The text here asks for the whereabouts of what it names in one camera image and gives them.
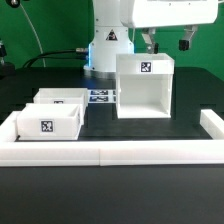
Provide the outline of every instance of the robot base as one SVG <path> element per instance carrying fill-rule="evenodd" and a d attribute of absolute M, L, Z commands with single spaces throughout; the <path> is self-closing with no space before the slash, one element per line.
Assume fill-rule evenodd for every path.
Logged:
<path fill-rule="evenodd" d="M 116 79 L 116 72 L 99 72 L 84 69 L 84 75 L 87 77 L 95 77 L 99 79 Z"/>

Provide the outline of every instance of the open white box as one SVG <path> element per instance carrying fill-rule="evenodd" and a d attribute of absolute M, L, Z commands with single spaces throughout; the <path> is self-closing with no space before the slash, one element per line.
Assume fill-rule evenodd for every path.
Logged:
<path fill-rule="evenodd" d="M 27 104 L 16 119 L 20 140 L 77 140 L 79 104 Z"/>
<path fill-rule="evenodd" d="M 19 114 L 0 126 L 0 166 L 224 164 L 224 124 L 216 126 L 212 111 L 202 111 L 200 122 L 214 140 L 125 142 L 15 142 Z"/>
<path fill-rule="evenodd" d="M 86 88 L 40 88 L 33 98 L 35 104 L 80 104 L 81 124 L 88 106 L 88 89 Z"/>
<path fill-rule="evenodd" d="M 117 55 L 118 118 L 169 118 L 173 73 L 166 54 Z"/>

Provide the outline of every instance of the tall white box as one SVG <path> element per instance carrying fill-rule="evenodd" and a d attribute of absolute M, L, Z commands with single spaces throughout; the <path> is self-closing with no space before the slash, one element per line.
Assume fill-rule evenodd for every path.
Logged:
<path fill-rule="evenodd" d="M 81 124 L 88 106 L 88 89 L 86 88 L 40 88 L 33 98 L 35 104 L 80 104 Z"/>
<path fill-rule="evenodd" d="M 20 140 L 77 140 L 79 104 L 27 104 L 17 117 Z"/>
<path fill-rule="evenodd" d="M 173 74 L 167 54 L 117 55 L 118 118 L 170 118 Z"/>

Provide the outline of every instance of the white box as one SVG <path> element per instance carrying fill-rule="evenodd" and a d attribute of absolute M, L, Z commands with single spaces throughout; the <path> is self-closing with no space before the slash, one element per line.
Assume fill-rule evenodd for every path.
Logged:
<path fill-rule="evenodd" d="M 17 117 L 20 140 L 76 140 L 79 104 L 27 104 Z"/>
<path fill-rule="evenodd" d="M 118 118 L 170 118 L 173 73 L 166 54 L 117 55 Z"/>
<path fill-rule="evenodd" d="M 120 0 L 126 27 L 163 27 L 213 23 L 218 0 Z"/>
<path fill-rule="evenodd" d="M 33 98 L 36 104 L 80 104 L 81 124 L 88 106 L 88 89 L 86 88 L 40 88 Z"/>

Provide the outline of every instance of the white robot body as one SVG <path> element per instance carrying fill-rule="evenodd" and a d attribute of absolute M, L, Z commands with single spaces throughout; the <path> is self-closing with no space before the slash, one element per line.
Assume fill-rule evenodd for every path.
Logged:
<path fill-rule="evenodd" d="M 133 54 L 128 28 L 120 22 L 120 0 L 93 0 L 95 36 L 89 45 L 85 74 L 115 79 L 116 55 Z"/>

